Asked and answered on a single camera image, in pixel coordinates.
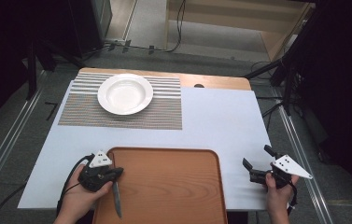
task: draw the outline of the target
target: gray striped placemat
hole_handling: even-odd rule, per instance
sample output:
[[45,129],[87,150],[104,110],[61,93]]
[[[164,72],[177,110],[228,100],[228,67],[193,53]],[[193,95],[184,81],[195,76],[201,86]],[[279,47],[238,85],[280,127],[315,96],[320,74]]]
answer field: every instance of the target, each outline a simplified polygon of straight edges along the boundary
[[104,110],[97,92],[115,74],[79,73],[71,86],[59,125],[130,129],[182,130],[181,89],[177,77],[144,77],[153,88],[153,98],[142,111],[115,115]]

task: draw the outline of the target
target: white plate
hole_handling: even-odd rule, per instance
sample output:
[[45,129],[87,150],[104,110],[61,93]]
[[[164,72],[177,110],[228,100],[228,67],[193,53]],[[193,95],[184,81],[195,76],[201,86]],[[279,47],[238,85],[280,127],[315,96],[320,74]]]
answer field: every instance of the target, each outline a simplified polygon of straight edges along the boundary
[[97,98],[108,112],[130,115],[146,108],[152,100],[153,89],[143,77],[120,74],[107,79],[100,86]]

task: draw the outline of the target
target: human hand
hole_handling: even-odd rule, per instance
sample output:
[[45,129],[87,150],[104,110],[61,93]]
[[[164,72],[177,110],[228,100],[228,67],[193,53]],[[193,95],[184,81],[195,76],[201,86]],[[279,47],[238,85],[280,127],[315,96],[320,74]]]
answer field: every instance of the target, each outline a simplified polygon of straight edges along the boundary
[[[297,183],[298,179],[299,177],[297,175],[291,176],[291,181],[294,185]],[[275,178],[272,177],[271,173],[266,174],[266,186],[268,187],[266,209],[268,210],[272,224],[289,223],[287,205],[292,195],[292,186],[286,185],[282,189],[277,189]]]
[[[79,165],[76,171],[71,175],[67,189],[79,183],[77,179],[84,166],[85,165]],[[54,224],[76,223],[89,212],[89,209],[97,199],[110,191],[111,186],[112,182],[107,182],[96,192],[84,189],[81,185],[76,185],[71,188],[63,196],[62,209],[54,221]]]

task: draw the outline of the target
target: knife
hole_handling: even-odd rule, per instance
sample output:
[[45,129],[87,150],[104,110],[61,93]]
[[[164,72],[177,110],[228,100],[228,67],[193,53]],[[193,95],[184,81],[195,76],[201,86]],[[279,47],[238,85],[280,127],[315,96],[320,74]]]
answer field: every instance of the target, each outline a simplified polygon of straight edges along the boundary
[[118,181],[112,184],[112,192],[114,193],[115,210],[117,211],[118,217],[122,219],[122,211],[120,210],[120,189],[118,188]]

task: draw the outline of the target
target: wooden tray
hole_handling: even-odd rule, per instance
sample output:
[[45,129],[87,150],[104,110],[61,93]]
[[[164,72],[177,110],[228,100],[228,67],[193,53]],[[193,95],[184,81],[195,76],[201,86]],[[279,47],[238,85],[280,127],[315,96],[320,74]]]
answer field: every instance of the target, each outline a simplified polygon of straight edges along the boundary
[[227,223],[218,156],[211,150],[115,147],[123,218],[112,191],[97,204],[94,224]]

